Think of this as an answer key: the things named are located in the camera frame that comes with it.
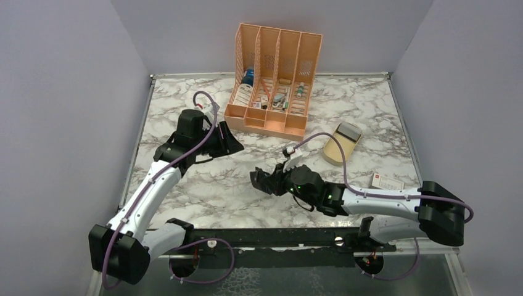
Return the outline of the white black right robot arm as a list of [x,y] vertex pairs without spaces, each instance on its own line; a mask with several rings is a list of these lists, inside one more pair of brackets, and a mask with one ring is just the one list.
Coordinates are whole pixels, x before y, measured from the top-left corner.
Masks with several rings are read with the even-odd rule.
[[255,168],[252,186],[269,195],[291,194],[326,216],[382,215],[356,234],[360,249],[370,251],[390,241],[426,237],[438,244],[460,247],[470,208],[439,183],[424,181],[420,188],[399,191],[369,189],[324,181],[306,165],[288,170],[276,165],[272,173]]

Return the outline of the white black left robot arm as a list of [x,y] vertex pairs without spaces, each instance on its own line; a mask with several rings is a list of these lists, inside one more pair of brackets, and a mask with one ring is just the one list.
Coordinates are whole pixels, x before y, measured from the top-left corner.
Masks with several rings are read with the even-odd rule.
[[147,229],[167,194],[197,164],[197,156],[213,160],[243,148],[211,108],[181,112],[176,130],[156,149],[146,177],[130,200],[105,226],[96,224],[89,232],[92,267],[101,272],[105,289],[121,282],[137,284],[152,260],[169,250],[186,253],[206,241],[194,240],[193,225],[176,218],[155,231]]

